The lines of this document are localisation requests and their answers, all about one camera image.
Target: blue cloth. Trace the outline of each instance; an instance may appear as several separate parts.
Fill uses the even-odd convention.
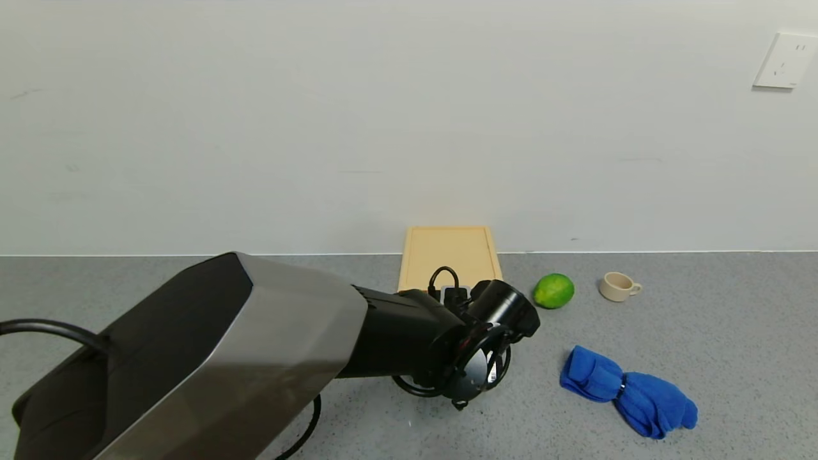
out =
[[[623,373],[614,361],[577,345],[565,361],[560,385],[597,403],[613,405],[640,435],[664,439],[679,426],[694,428],[699,409],[669,381]]]

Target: lime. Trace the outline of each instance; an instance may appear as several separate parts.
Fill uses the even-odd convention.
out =
[[[573,283],[562,273],[552,273],[540,279],[534,288],[534,301],[547,309],[558,309],[571,301]]]

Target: cup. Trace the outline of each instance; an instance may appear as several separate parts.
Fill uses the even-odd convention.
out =
[[[632,295],[642,292],[642,285],[620,272],[607,272],[600,281],[600,294],[613,302],[624,302]]]

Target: white electrical socket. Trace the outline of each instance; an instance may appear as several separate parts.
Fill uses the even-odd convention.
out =
[[[776,34],[753,86],[795,88],[818,50],[818,37]]]

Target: speckled gray surface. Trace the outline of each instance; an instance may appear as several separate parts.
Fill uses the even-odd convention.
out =
[[[103,328],[163,280],[201,258],[0,259],[2,318],[45,317]],[[280,257],[391,291],[399,256]],[[334,381],[295,458],[818,458],[817,254],[503,255],[508,282],[530,290],[545,273],[577,285],[567,307],[540,311],[542,326],[515,347],[500,387],[462,413],[418,399],[389,379]],[[605,272],[631,274],[645,291],[626,304],[596,292]],[[563,390],[558,375],[576,344],[626,370],[673,381],[699,406],[699,426],[665,440],[638,436],[612,404]],[[0,408],[74,346],[36,334],[0,343]],[[308,411],[261,459],[303,429]],[[0,458],[16,442],[0,417]]]

